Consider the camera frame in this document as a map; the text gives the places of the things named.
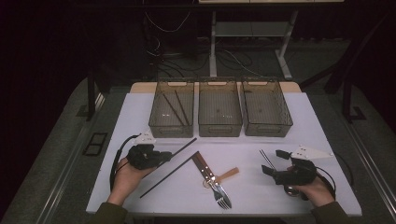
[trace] hand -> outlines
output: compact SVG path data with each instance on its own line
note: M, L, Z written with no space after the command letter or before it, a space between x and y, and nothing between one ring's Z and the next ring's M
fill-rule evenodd
M126 158L120 160L117 167L114 187L108 196L107 202L116 205L123 205L125 199L137 188L140 180L155 170L155 167L146 170L134 168Z
M316 177L310 184L293 187L304 193L309 201L316 207L321 207L335 201L334 197L327 189L326 184L323 183L319 177Z

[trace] table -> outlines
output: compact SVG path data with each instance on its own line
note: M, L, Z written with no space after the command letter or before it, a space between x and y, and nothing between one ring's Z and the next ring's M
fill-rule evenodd
M125 97L119 119L111 137L102 167L96 179L87 212L94 213L106 201L112 162L123 141L131 135L149 130L149 112L156 83L135 83ZM189 216L189 217L290 217L309 214L310 202L291 198L271 176L262 173L262 164L268 165L260 154L264 150L277 170L286 170L290 161L280 159L275 150L292 152L299 145L331 153L332 149L321 129L317 116L305 93L292 82L281 82L293 126L285 138L245 136L216 138L199 137L197 106L194 108L194 137L197 140L178 153L172 160L146 176L136 191L125 201L124 207L135 217ZM198 105L198 91L195 105ZM176 152L188 142L186 139L157 139L155 150ZM133 143L127 144L121 157ZM223 181L233 203L229 210L221 209L211 189L203 187L203 178L193 161L166 178L150 193L140 196L168 175L194 152L200 151L216 175L234 168L240 173ZM347 183L336 158L314 160L314 164L329 172L337 186L337 201L350 216L361 216L361 207Z

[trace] black cable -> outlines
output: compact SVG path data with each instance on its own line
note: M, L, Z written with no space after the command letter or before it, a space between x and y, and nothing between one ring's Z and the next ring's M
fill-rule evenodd
M219 61L219 63L221 63L224 67L226 67L228 69L231 69L234 71L244 70L244 68L242 68L240 65L238 66L238 68L233 68L233 67L230 67L229 65L225 64L225 62L222 60L222 57L219 54L216 56L216 60Z
M197 52L196 54L203 54L203 53L208 53L209 49L201 49L198 50L199 52ZM169 54L169 53L164 53L163 54L163 58L165 59L185 59L185 58L190 58L191 56L189 56L188 54L185 53L175 53L175 54Z
M228 59L227 57L222 56L221 54L219 54L220 57L223 57L225 61L229 62L229 63L235 63L238 64L239 66L251 66L253 65L253 60L251 59L250 56L248 56L245 52L239 52L240 54L244 55L247 59L248 59L248 63L243 63L242 60L240 59L235 59L235 53L231 53L230 51L226 50L226 49L221 49L222 51L226 52L226 55L233 55L233 57L231 57L231 59Z
M319 169L319 170L321 170L321 171L323 171L326 175L329 176L329 178L332 180L332 184L334 185L334 193L335 193L335 192L336 192L336 186L335 186L335 181L334 181L334 179L332 178L332 176L331 176L327 171L323 170L322 168L320 168L320 167L316 167L316 168Z
M348 170L348 172L349 172L349 177L350 177L350 183L349 183L349 185L352 187L352 186L355 184L355 180L354 180L355 178L354 178L354 176L353 176L352 169L350 168L350 166L349 166L349 164L347 163L347 161L344 160L344 158L343 158L340 154L334 152L334 155L335 155L336 157L340 158L341 161L342 161L342 162L344 163L344 165L346 166L346 168L347 168L347 170Z
M122 168L122 167L124 167L126 164L128 164L129 162L127 161L127 162L125 162L122 166L120 166L120 168L119 169L117 169L117 171L116 171L116 174L117 174L117 172Z
M166 75L168 75L169 77L174 77L174 76L172 76L172 74L166 72L165 70L161 69L161 68L158 67L158 66L157 66L157 69L160 70L160 71L162 71L162 72L164 72L164 73L166 73Z
M291 59L294 57L294 55L297 53L297 51L294 51L292 54L291 54L291 56L287 59L287 60L285 60L285 64L283 64L282 66L281 66L281 68L283 68L283 67L285 67L286 65L288 65L288 63L291 61Z
M172 67L171 65L164 64L164 63L160 63L159 65L163 65L165 67L172 68L173 70L177 71L182 77L184 77L184 75L177 68Z
M236 45L237 42L242 42L242 45ZM270 46L270 45L274 45L277 42L278 41L276 41L276 40L270 40L268 43L255 44L255 45L257 45L257 47L254 46L252 48L250 47L252 45L250 45L248 48L249 49L254 49L254 50L257 50L257 51L261 51L261 48L267 47L267 46ZM244 41L235 40L235 41L233 41L233 43L229 43L229 44L225 43L224 41L223 42L219 42L219 43L221 44L221 47L224 48L224 49L227 49L227 48L246 49L247 48L247 47L244 47L244 44L245 44Z
M116 169L117 169L117 165L119 164L119 160L120 160L120 156L122 153L123 148L125 147L125 145L131 140L136 138L139 135L132 135L130 137L128 137L121 145L120 149L117 150L117 154L116 157L114 158L113 161L113 166L111 167L111 173L110 173L110 190L113 190L113 186L114 186L114 180L116 179Z
M176 66L178 69L183 70L183 71L193 72L193 71L201 70L201 69L205 66L205 64L207 63L208 58L209 58L209 55L206 55L204 63L203 63L202 65L200 65L199 67L197 67L197 68L192 68L192 69L183 68L183 67L181 67L180 65L178 65L178 64L176 64L176 63L173 63L173 62L171 62L171 61L169 61L169 60L165 60L165 63L171 63L171 64L173 64L174 66Z

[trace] clear plastic container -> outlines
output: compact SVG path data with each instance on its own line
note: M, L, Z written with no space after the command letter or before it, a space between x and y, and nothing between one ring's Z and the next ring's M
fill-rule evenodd
M193 137L195 80L193 77L159 78L148 122L154 137Z
M199 135L201 137L238 137L242 113L234 77L199 79Z
M293 125L276 77L242 77L245 135L285 137Z

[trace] black stick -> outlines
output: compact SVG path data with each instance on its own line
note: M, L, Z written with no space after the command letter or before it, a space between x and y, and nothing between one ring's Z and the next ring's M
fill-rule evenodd
M181 149L179 149L177 152L175 152L171 159L174 158L179 152L181 152L184 148L188 147L189 145L191 145L193 142L195 142L197 140L197 138L192 139L189 143L187 143L184 147L182 147ZM156 169L158 169L160 166L162 166L165 163L165 161L161 162Z
M146 194L148 194L150 191L152 191L155 187L157 187L158 185L160 185L166 178L168 178L170 175L172 175L175 171L177 171L180 167L182 167L184 164L186 164L194 155L190 156L188 159L186 159L185 161L183 161L183 163L181 163L175 170L173 170L169 175L166 175L162 180L160 180L160 182L158 182L157 184L155 184L153 187L151 187L151 189L149 189L148 191L146 191L144 194L142 194L140 196L140 198L143 198Z
M180 105L181 112L183 112L184 119L186 120L187 125L190 125L189 120L187 119L186 112L184 111L183 105L181 104L180 98L178 98L177 91L175 91L175 95L176 95L176 97L177 97L178 104Z
M185 124L183 123L183 121L181 121L181 118L178 116L176 110L174 107L172 107L171 103L169 102L168 98L165 96L165 94L163 93L163 98L165 98L166 103L169 104L169 106L171 107L172 111L174 112L174 114L176 115L178 121L181 123L182 126L184 126Z

